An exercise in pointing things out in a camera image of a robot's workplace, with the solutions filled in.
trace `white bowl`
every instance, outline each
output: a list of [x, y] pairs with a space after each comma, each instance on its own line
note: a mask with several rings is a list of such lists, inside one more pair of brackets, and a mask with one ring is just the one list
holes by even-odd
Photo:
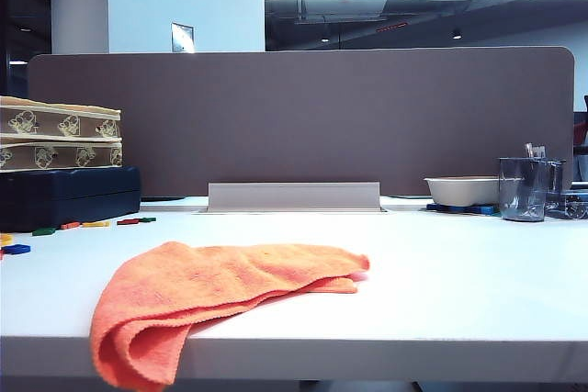
[[467, 207], [498, 204], [497, 176], [425, 178], [431, 196], [443, 206]]

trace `glass cup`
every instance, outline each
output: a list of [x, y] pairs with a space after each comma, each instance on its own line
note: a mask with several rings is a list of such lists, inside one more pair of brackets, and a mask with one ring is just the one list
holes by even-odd
[[498, 197], [503, 219], [543, 220], [548, 178], [545, 158], [500, 158]]
[[548, 161], [548, 193], [545, 202], [547, 212], [560, 208], [565, 202], [565, 196], [562, 195], [564, 163], [565, 160]]

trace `blue object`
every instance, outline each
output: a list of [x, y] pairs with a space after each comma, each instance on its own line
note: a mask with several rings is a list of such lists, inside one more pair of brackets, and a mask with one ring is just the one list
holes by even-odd
[[136, 167], [57, 169], [0, 174], [0, 230], [59, 228], [139, 211]]
[[30, 246], [17, 243], [15, 245], [6, 245], [6, 247], [2, 247], [2, 251], [5, 254], [23, 254], [25, 252], [30, 252]]
[[496, 206], [469, 206], [469, 207], [455, 207], [443, 206], [441, 204], [427, 204], [427, 210], [441, 211], [443, 213], [470, 213], [474, 215], [493, 215], [498, 213]]

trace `white desk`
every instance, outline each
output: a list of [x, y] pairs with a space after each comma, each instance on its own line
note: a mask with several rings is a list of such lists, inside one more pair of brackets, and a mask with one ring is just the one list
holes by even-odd
[[369, 256], [354, 295], [271, 301], [190, 337], [179, 377], [588, 381], [588, 223], [419, 211], [212, 215], [18, 234], [2, 261], [3, 375], [93, 376], [88, 332], [112, 273], [164, 241], [304, 242]]

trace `orange microfiber cloth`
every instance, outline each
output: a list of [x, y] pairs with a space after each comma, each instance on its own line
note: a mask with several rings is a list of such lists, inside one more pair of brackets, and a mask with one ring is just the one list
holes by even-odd
[[161, 391], [192, 325], [291, 292], [355, 293], [368, 258], [318, 245], [190, 248], [167, 242], [125, 262], [92, 319], [94, 365], [112, 386]]

